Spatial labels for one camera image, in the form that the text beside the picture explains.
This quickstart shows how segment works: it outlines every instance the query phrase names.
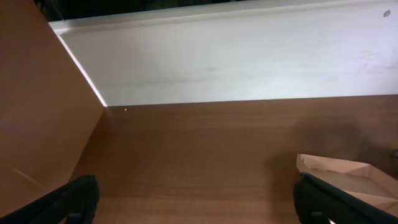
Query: cardboard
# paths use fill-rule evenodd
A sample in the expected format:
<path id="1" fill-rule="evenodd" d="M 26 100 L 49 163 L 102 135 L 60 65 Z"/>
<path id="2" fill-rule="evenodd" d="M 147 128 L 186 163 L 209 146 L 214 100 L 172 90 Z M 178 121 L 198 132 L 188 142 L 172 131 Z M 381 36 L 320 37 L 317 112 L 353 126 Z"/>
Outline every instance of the cardboard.
<path id="1" fill-rule="evenodd" d="M 398 217 L 398 181 L 371 164 L 298 154 L 297 168 Z"/>

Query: cardboard box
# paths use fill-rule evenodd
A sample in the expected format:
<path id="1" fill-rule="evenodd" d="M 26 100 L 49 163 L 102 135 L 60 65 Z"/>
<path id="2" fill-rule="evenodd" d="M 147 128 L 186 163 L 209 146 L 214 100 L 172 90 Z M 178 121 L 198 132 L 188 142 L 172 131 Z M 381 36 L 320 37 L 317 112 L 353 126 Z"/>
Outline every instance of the cardboard box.
<path id="1" fill-rule="evenodd" d="M 398 217 L 398 181 L 371 164 L 298 154 L 297 168 Z"/>

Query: brown wooden surface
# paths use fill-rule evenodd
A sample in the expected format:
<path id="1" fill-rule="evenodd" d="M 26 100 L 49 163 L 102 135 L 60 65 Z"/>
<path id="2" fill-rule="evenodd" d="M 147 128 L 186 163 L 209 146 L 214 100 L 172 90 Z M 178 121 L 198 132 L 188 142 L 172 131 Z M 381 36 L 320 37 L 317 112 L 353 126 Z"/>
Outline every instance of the brown wooden surface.
<path id="1" fill-rule="evenodd" d="M 298 223 L 297 153 L 397 177 L 397 136 L 398 96 L 110 107 L 73 176 L 97 176 L 97 224 Z"/>
<path id="2" fill-rule="evenodd" d="M 0 217 L 66 183 L 103 107 L 33 1 L 0 1 Z"/>

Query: white panel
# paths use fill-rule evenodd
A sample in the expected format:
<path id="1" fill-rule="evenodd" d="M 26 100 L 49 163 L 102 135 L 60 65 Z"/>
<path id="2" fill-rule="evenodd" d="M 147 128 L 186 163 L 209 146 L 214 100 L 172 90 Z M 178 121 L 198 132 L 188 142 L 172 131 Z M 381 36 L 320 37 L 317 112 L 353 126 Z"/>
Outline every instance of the white panel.
<path id="1" fill-rule="evenodd" d="M 62 38 L 110 106 L 398 94 L 398 3 L 356 3 L 80 27 Z"/>

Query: white board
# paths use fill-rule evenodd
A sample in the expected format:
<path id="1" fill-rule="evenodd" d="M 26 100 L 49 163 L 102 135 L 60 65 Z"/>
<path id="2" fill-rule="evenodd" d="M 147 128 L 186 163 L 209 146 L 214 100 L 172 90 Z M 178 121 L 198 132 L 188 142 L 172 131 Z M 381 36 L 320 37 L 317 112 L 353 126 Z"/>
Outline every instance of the white board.
<path id="1" fill-rule="evenodd" d="M 398 94 L 397 1 L 292 4 L 52 26 L 110 106 Z"/>

